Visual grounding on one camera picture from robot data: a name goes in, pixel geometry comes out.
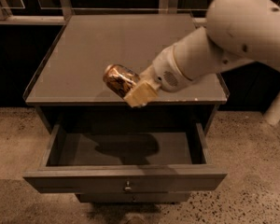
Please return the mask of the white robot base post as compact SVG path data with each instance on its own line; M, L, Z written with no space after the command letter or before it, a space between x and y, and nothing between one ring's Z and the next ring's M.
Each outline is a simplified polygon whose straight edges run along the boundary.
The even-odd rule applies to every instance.
M263 117L270 125L276 125L280 121L280 92L274 98Z

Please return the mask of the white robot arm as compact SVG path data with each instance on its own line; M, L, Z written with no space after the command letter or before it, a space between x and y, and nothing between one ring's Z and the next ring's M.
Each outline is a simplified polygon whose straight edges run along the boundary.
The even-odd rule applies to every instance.
M124 100L143 106L160 90L180 91L252 62L280 72L280 7L271 0L213 0L206 25L164 49Z

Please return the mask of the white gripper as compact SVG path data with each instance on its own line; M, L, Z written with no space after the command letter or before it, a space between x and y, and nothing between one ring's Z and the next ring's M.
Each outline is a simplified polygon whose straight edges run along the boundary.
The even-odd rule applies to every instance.
M174 56L174 47L164 49L152 64L140 74L138 82L124 96L130 107L142 107L158 97L158 90L176 92L193 83L179 69Z

